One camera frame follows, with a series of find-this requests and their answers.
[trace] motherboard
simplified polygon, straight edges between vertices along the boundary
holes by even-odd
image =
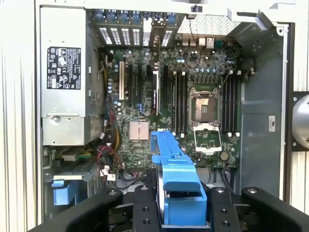
[[[109,48],[107,97],[117,116],[128,168],[151,167],[152,131],[171,131],[198,168],[237,167],[240,45],[175,44],[159,51]]]

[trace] mounting hole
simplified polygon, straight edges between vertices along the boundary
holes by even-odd
[[[146,185],[143,185],[142,187],[140,187],[141,190],[147,190],[148,187]]]
[[[223,221],[223,222],[222,222],[222,225],[224,225],[224,226],[230,226],[231,223],[229,223],[228,221]]]
[[[143,223],[144,223],[145,225],[149,225],[149,224],[150,224],[150,219],[145,219],[145,220],[143,220]]]

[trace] ram slot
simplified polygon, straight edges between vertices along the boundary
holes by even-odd
[[[231,118],[232,118],[232,85],[231,77],[229,76],[226,81],[227,86],[227,131],[231,131]]]
[[[233,81],[233,99],[232,99],[232,123],[233,126],[231,130],[235,132],[237,130],[237,76],[232,76],[232,81]]]
[[[222,86],[222,131],[227,132],[227,82]]]
[[[175,134],[178,133],[178,105],[177,105],[177,101],[178,101],[178,91],[177,91],[177,72],[173,73],[173,112],[174,114],[172,115],[172,118],[174,118],[174,130],[175,130]]]
[[[128,73],[129,73],[129,79],[128,79],[128,86],[129,86],[129,90],[128,90],[128,97],[129,97],[129,103],[132,104],[133,103],[133,93],[134,93],[134,89],[133,89],[133,65],[130,64],[129,65],[129,69],[128,69]]]
[[[179,72],[179,135],[181,138],[184,137],[183,133],[183,74]]]
[[[188,126],[188,76],[184,73],[184,105],[183,105],[183,133],[187,134],[187,126]]]
[[[119,62],[119,100],[125,99],[125,63]]]
[[[163,103],[168,103],[168,89],[169,89],[169,67],[167,65],[164,66],[163,69],[163,88],[164,88],[164,97]]]
[[[139,104],[142,103],[142,89],[143,89],[143,78],[141,73],[141,65],[137,67],[137,85],[138,85],[138,99]]]
[[[153,71],[153,96],[152,96],[152,113],[153,115],[158,115],[159,110],[159,71]]]

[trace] red wire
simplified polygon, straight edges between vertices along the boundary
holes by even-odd
[[[98,160],[100,159],[100,156],[101,156],[103,150],[104,150],[104,149],[108,149],[108,148],[111,149],[110,146],[104,146],[104,147],[101,149],[100,153],[99,153],[98,156],[97,156],[97,159],[98,159]]]

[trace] screw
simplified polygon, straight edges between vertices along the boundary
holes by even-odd
[[[223,193],[223,192],[224,192],[224,189],[223,189],[223,188],[217,188],[216,191],[217,191],[218,193]]]
[[[253,189],[253,188],[249,188],[249,189],[248,189],[248,192],[249,192],[249,193],[252,193],[252,194],[257,193],[257,191],[256,191],[255,189]]]
[[[112,190],[112,191],[110,191],[109,193],[108,193],[108,195],[110,195],[110,196],[113,196],[113,195],[116,195],[117,194],[117,192],[115,191],[115,190]]]

